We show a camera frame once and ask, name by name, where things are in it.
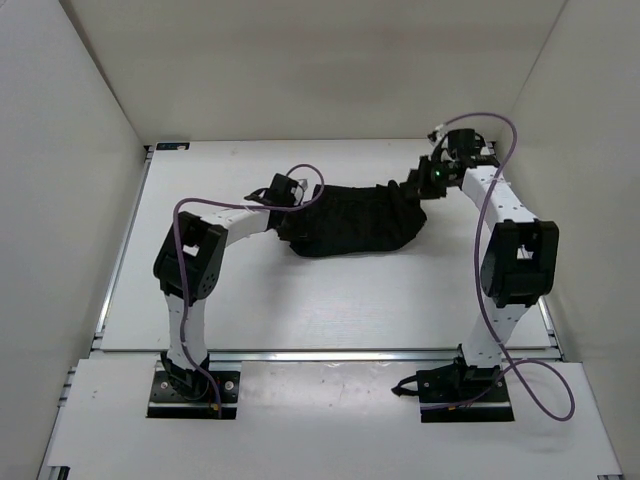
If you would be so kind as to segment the black pleated skirt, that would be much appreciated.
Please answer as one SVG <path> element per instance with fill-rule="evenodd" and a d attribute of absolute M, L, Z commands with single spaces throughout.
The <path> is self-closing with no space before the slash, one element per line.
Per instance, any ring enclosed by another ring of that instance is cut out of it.
<path fill-rule="evenodd" d="M 282 240 L 305 258 L 396 251 L 427 221 L 420 202 L 405 197 L 397 182 L 373 187 L 327 185 L 306 207 L 310 240 Z"/>

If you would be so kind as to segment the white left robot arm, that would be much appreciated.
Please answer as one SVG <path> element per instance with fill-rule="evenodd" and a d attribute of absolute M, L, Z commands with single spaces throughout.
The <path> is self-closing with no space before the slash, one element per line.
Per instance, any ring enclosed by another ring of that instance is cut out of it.
<path fill-rule="evenodd" d="M 222 211 L 203 218 L 183 209 L 196 201 L 187 198 L 174 207 L 170 230 L 153 265 L 169 310 L 170 343 L 161 353 L 161 363 L 177 393 L 191 402 L 209 400 L 220 411 L 220 387 L 209 372 L 204 310 L 218 283 L 225 249 L 277 228 L 285 214 L 310 204 L 225 204 Z"/>

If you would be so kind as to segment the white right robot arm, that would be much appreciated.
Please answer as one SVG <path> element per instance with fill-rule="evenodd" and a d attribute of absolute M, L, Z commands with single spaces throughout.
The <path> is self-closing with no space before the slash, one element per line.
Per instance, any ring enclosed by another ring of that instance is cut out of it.
<path fill-rule="evenodd" d="M 478 208 L 476 229 L 490 233 L 487 247 L 473 248 L 480 313 L 472 333 L 451 364 L 420 374 L 430 408 L 456 408 L 503 390 L 506 343 L 521 318 L 552 289 L 559 228 L 524 206 L 493 158 L 425 155 L 407 184 L 421 200 L 440 199 L 459 188 Z"/>

